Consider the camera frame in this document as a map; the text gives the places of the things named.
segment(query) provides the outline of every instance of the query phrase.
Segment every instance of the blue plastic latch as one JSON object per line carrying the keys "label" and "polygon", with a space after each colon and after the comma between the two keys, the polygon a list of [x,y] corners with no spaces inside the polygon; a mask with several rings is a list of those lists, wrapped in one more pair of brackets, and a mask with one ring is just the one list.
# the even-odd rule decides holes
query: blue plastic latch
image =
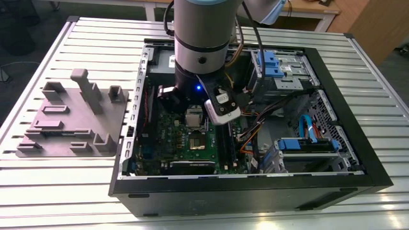
{"label": "blue plastic latch", "polygon": [[339,142],[336,140],[332,140],[332,146],[334,146],[336,151],[340,149],[340,145],[339,145]]}
{"label": "blue plastic latch", "polygon": [[[284,72],[282,71],[279,65],[280,61],[276,58],[276,55],[271,51],[264,52],[264,60],[267,64],[267,77],[270,78],[283,78]],[[262,63],[262,52],[258,53],[258,64]]]}
{"label": "blue plastic latch", "polygon": [[283,140],[279,140],[278,143],[279,143],[279,149],[280,149],[280,150],[284,150],[284,149],[286,149],[286,143],[284,143],[284,141],[283,141]]}
{"label": "blue plastic latch", "polygon": [[[274,52],[271,51],[264,51],[264,60],[267,63],[267,67],[279,67],[279,63],[280,61],[276,58],[276,55]],[[262,63],[262,53],[258,53],[258,64]]]}
{"label": "blue plastic latch", "polygon": [[302,146],[300,146],[298,139],[286,139],[284,143],[286,143],[286,148],[288,150],[300,150],[302,149]]}

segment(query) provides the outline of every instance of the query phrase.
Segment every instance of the orange wire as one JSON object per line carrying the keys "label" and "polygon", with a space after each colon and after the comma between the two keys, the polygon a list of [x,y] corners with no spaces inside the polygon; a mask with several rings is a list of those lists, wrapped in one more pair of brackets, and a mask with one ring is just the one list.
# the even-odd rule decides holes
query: orange wire
{"label": "orange wire", "polygon": [[258,134],[259,130],[262,129],[262,126],[258,128],[258,130],[255,131],[255,133],[252,134],[251,138],[248,139],[248,141],[244,143],[244,145],[240,148],[240,152],[244,150],[244,147],[247,146],[248,142],[251,141],[251,139],[255,137],[255,135]]}
{"label": "orange wire", "polygon": [[240,153],[254,154],[251,151],[240,151]]}
{"label": "orange wire", "polygon": [[315,129],[316,136],[323,138],[322,132],[315,124],[314,124],[314,129]]}
{"label": "orange wire", "polygon": [[242,109],[242,113],[246,114],[246,115],[252,115],[252,113],[246,112],[244,109]]}

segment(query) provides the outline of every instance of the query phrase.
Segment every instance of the yellow wire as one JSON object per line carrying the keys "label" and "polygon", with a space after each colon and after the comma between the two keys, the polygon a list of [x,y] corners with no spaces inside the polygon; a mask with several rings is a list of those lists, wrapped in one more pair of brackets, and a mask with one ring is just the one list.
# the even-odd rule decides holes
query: yellow wire
{"label": "yellow wire", "polygon": [[226,73],[226,76],[228,77],[228,79],[230,79],[230,81],[231,81],[231,85],[232,85],[232,88],[234,88],[234,80],[232,80],[232,78],[231,78],[231,76],[230,76],[230,74],[227,73],[227,72],[224,72]]}
{"label": "yellow wire", "polygon": [[259,130],[262,129],[262,126],[258,128],[256,132],[252,134],[251,138],[248,139],[248,141],[244,143],[244,145],[240,148],[240,151],[244,150],[244,147],[247,146],[248,142],[251,141],[251,139],[255,137],[255,135],[258,134]]}
{"label": "yellow wire", "polygon": [[230,68],[230,67],[235,64],[235,62],[238,61],[238,58],[239,58],[239,56],[240,56],[243,47],[244,47],[244,45],[240,44],[240,45],[239,45],[239,48],[238,48],[238,50],[236,50],[236,52],[235,52],[235,54],[234,54],[232,60],[224,65],[227,68]]}

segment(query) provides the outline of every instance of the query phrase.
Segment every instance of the black cable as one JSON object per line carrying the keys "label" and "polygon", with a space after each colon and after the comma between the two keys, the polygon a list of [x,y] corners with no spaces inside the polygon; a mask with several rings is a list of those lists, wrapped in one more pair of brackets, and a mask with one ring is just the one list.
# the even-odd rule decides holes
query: black cable
{"label": "black cable", "polygon": [[175,36],[175,30],[170,30],[168,28],[168,22],[167,22],[167,18],[168,18],[168,13],[172,9],[172,6],[174,6],[175,2],[172,1],[167,7],[167,10],[166,10],[166,14],[164,14],[164,29],[166,29],[166,32],[167,32],[167,35],[170,36]]}
{"label": "black cable", "polygon": [[266,65],[266,59],[264,59],[264,47],[263,47],[262,37],[260,37],[260,34],[259,34],[259,30],[258,30],[258,25],[254,21],[254,18],[252,18],[251,12],[250,12],[250,8],[248,8],[246,2],[243,2],[242,5],[243,5],[243,8],[244,8],[246,14],[248,15],[248,18],[251,20],[251,23],[252,23],[252,27],[254,27],[254,30],[255,30],[258,43],[259,43],[259,49],[260,49],[260,52],[262,52],[262,63],[260,63],[260,65],[262,65],[262,86],[260,87],[263,88],[264,80],[267,78],[267,65]]}
{"label": "black cable", "polygon": [[258,124],[258,122],[267,116],[270,115],[272,112],[275,112],[278,109],[280,109],[295,97],[302,96],[302,95],[307,95],[315,92],[315,89],[307,89],[303,91],[296,91],[292,92],[291,94],[288,94],[280,101],[278,101],[276,103],[268,105],[264,110],[260,112],[254,125]]}

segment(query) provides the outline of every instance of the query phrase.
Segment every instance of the wire bundle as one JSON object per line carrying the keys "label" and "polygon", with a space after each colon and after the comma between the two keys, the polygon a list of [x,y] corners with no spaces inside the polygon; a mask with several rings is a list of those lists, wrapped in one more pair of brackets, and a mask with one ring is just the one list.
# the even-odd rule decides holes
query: wire bundle
{"label": "wire bundle", "polygon": [[290,103],[290,101],[302,95],[307,95],[315,92],[315,89],[307,89],[303,91],[298,91],[298,92],[292,92],[291,94],[288,94],[282,100],[279,100],[278,102],[275,102],[274,104],[268,105],[264,110],[262,111],[262,113],[259,114],[259,116],[256,117],[252,126],[248,128],[248,130],[244,131],[244,133],[242,134],[243,137],[246,137],[248,134],[252,134],[251,137],[247,139],[247,141],[244,142],[244,145],[240,148],[240,152],[244,151],[246,145],[248,144],[248,142],[254,139],[255,135],[258,134],[258,132],[260,131],[262,125],[267,119],[267,117],[280,108],[284,107],[286,104]]}

